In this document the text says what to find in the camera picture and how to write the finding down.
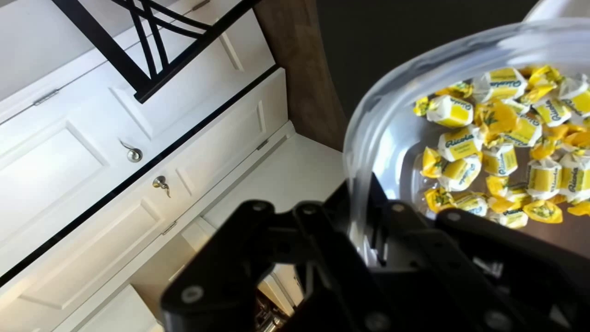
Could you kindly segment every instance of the plastic container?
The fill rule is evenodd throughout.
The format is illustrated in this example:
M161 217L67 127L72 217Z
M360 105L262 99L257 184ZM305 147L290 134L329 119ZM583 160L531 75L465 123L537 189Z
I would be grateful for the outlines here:
M502 66L555 64L590 73L590 18L495 27L436 47L384 75L358 105L345 138L353 195L351 239L364 243L371 173L389 199L419 204L424 180L415 167L443 127L412 112L419 95Z

